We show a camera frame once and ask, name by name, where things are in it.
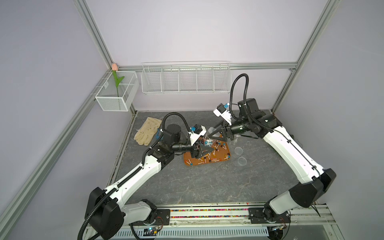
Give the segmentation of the clear jar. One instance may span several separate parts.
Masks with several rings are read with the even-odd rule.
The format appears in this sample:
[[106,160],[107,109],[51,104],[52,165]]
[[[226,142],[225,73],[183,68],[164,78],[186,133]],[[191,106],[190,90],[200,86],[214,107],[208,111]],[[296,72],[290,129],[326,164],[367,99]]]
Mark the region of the clear jar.
[[236,166],[243,167],[247,165],[247,159],[244,157],[239,157],[238,160],[235,162]]
[[212,139],[209,137],[209,135],[212,134],[213,131],[215,131],[216,129],[213,128],[213,127],[209,127],[207,129],[207,132],[206,134],[204,135],[204,138],[203,138],[203,141],[202,143],[205,145],[205,146],[212,146],[214,143],[216,143],[217,140],[215,139]]

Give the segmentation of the clear plastic jar lid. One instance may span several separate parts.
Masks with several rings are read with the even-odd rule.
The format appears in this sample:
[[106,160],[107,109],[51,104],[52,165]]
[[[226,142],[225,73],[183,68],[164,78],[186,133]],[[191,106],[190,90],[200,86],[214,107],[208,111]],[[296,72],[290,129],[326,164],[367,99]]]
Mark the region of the clear plastic jar lid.
[[241,156],[243,154],[243,149],[241,147],[235,147],[235,154]]

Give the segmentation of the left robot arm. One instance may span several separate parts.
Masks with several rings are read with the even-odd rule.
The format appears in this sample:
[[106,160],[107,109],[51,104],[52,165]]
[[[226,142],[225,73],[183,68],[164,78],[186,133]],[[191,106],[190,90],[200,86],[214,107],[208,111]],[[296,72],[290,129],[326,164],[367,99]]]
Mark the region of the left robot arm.
[[174,159],[175,154],[189,152],[193,158],[199,158],[209,149],[199,142],[207,129],[198,124],[189,126],[180,113],[165,115],[160,132],[159,138],[144,151],[141,162],[133,170],[105,189],[97,187],[90,193],[85,220],[77,235],[79,240],[83,239],[87,226],[97,232],[91,237],[93,240],[98,237],[108,240],[125,223],[154,222],[157,207],[147,199],[128,205],[126,212],[123,207],[133,193]]

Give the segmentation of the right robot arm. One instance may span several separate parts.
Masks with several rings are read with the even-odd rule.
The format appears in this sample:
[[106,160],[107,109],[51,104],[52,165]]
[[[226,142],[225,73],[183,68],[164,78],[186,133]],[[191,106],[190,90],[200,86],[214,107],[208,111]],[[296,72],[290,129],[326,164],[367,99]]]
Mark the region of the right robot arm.
[[275,223],[282,216],[297,207],[308,208],[330,188],[337,177],[332,169],[325,169],[316,163],[289,135],[281,121],[273,114],[259,109],[254,98],[248,98],[249,76],[240,74],[232,83],[230,93],[234,93],[236,83],[245,78],[243,99],[237,103],[239,115],[233,113],[233,97],[228,104],[220,104],[214,114],[223,120],[208,135],[218,141],[233,140],[236,134],[254,133],[264,140],[283,158],[298,179],[298,184],[288,191],[265,203],[262,212],[257,215],[268,223]]

